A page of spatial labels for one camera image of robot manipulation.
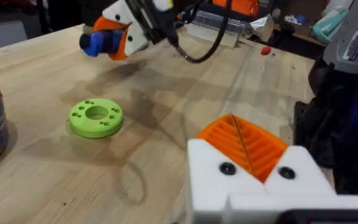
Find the black screw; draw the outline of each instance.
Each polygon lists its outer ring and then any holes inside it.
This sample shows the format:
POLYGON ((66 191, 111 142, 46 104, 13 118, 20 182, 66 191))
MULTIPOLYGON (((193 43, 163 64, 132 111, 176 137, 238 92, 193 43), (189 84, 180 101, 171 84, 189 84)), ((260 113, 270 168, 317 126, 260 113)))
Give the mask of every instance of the black screw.
POLYGON ((295 179, 295 171, 293 169, 289 168, 289 167, 281 167, 281 168, 279 168, 278 173, 282 177, 284 177, 284 178, 286 178, 288 180, 295 179))
POLYGON ((230 162, 224 162, 219 166, 219 170, 226 175, 234 175, 236 167, 230 162))

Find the red object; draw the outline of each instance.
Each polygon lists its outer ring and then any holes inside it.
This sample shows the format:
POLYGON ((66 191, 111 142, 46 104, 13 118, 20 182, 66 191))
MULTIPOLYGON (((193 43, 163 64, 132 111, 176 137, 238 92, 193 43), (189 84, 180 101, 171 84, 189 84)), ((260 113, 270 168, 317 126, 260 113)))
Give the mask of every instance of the red object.
MULTIPOLYGON (((213 0, 213 4, 226 7, 226 0, 213 0)), ((257 17, 259 0, 232 0, 231 9, 247 16, 257 17)))
POLYGON ((262 48, 262 50, 260 51, 260 54, 261 54, 261 55, 268 55, 268 54, 270 54, 271 51, 272 51, 272 48, 271 48, 271 47, 264 47, 264 48, 262 48))

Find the green 3d-printed ring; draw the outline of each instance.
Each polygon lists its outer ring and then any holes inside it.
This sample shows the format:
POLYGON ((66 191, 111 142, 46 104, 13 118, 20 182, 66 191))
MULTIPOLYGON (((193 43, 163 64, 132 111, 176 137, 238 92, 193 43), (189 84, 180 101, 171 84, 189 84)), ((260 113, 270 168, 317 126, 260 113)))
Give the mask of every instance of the green 3d-printed ring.
POLYGON ((71 128, 86 138, 104 138, 116 133, 122 127, 121 107, 107 99, 89 99, 71 109, 71 128))

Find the gray machine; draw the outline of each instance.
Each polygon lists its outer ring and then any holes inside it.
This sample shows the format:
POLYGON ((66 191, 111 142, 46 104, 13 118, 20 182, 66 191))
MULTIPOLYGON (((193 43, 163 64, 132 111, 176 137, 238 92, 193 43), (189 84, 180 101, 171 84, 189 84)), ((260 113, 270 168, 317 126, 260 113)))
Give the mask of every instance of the gray machine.
POLYGON ((344 147, 341 139, 358 96, 358 0, 315 61, 309 83, 315 97, 309 104, 296 102, 294 143, 307 148, 320 166, 334 168, 337 192, 349 193, 338 183, 352 175, 350 185, 358 186, 358 149, 344 147))

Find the wooden table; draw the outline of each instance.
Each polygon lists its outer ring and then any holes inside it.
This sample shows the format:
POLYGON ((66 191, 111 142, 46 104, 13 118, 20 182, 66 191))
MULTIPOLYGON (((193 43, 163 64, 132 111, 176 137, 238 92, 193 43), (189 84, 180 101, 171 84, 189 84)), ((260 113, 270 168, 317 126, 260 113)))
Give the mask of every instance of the wooden table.
MULTIPOLYGON (((295 101, 312 93, 313 61, 247 42, 191 64, 166 42, 124 62, 87 57, 81 27, 0 49, 9 149, 0 158, 0 223, 169 223, 182 215, 186 142, 233 113, 292 142, 295 101), (68 112, 109 98, 124 126, 73 134, 68 112)), ((192 55, 211 43, 181 37, 192 55)))

